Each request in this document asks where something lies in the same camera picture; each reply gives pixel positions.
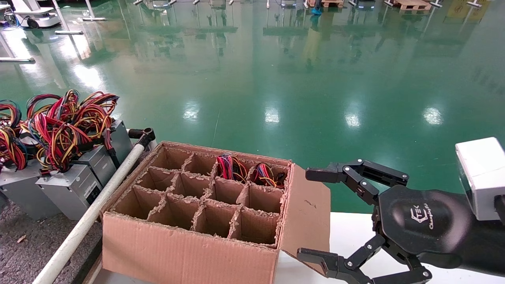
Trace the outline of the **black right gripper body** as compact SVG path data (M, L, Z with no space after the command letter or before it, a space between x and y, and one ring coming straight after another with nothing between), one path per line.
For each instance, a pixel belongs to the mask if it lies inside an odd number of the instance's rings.
M395 260L406 263L417 257L440 268L462 266L465 240L475 221L464 194L396 185L379 194L376 212L377 232Z

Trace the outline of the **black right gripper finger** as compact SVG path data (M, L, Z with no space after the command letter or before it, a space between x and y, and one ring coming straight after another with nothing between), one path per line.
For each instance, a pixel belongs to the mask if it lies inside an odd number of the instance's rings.
M379 205L379 189L370 183L374 181L381 185L393 187L406 186L409 176L393 168L368 160L357 159L348 163L330 163L325 168L308 167L305 178L310 181L324 183L343 183L355 192L368 205Z
M366 276L361 267L381 249L396 260L404 261L409 270L375 278ZM417 256L406 253L391 239L383 236L372 237L348 258L308 248L298 248L296 257L301 262L321 266L326 278L339 279L348 284L425 284L432 279L431 272L422 266Z

